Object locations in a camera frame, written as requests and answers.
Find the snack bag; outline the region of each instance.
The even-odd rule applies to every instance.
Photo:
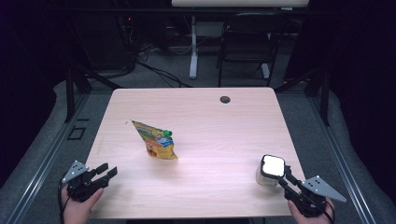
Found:
[[[157,129],[134,120],[132,120],[132,124],[145,142],[150,157],[177,159],[177,155],[173,151],[174,142],[171,131]]]

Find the chair leg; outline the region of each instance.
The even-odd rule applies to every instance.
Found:
[[[274,64],[275,63],[271,63],[270,74],[268,75],[268,80],[267,80],[267,87],[270,87],[270,84],[271,84],[271,78],[272,78],[272,73],[274,70]]]
[[[219,64],[220,64],[220,56],[218,57],[218,62],[216,63],[216,68],[219,68]]]
[[[218,64],[219,64],[219,81],[218,81],[218,87],[221,87],[221,72],[222,72],[222,60],[221,60],[221,59],[218,60]]]

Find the dark background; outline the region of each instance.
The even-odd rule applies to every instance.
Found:
[[[1,4],[3,186],[50,115],[56,100],[52,89],[70,68],[68,56],[89,67],[92,62],[64,24],[44,10],[51,2],[17,0]],[[329,66],[331,90],[340,100],[350,141],[375,182],[394,202],[396,180],[389,176],[396,172],[392,165],[396,146],[395,6],[388,2],[311,1],[313,10],[351,10],[358,14],[346,22],[305,20],[286,74],[298,77],[323,65],[329,50],[336,48]],[[340,33],[344,41],[332,45]],[[122,49],[121,42],[112,45]]]

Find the office chair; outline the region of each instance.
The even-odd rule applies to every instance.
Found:
[[[258,69],[263,63],[271,64],[267,80],[270,86],[279,41],[288,26],[288,19],[282,15],[261,13],[238,13],[224,22],[217,64],[219,87],[227,78],[222,76],[223,62],[257,63]]]

